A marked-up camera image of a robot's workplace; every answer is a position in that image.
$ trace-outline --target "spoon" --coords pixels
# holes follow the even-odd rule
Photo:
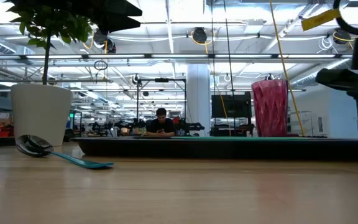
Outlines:
[[[16,147],[17,150],[19,150],[19,152],[28,156],[43,157],[49,154],[53,154],[55,156],[61,157],[62,159],[66,159],[77,166],[88,168],[88,169],[107,168],[114,164],[113,162],[85,161],[59,152],[53,152],[52,146],[41,146],[40,144],[34,142],[34,140],[30,136],[26,136],[22,139],[18,139],[16,141]]]

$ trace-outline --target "pink vase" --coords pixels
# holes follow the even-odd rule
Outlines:
[[[286,80],[265,80],[252,84],[256,128],[260,137],[287,135],[288,85]]]

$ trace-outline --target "plant stem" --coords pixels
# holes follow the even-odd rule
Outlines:
[[[46,85],[48,81],[48,65],[49,65],[49,50],[50,50],[50,36],[52,30],[48,31],[47,48],[45,49],[45,63],[44,63],[44,74],[42,75],[42,84]]]

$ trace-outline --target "black monitor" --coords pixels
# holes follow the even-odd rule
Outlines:
[[[250,118],[252,116],[251,94],[246,92],[244,95],[222,95],[224,108],[228,118]],[[225,118],[221,95],[213,95],[212,117]]]

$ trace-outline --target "white planter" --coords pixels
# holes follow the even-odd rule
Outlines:
[[[16,142],[21,136],[37,136],[51,146],[63,144],[73,94],[47,85],[18,84],[11,88]]]

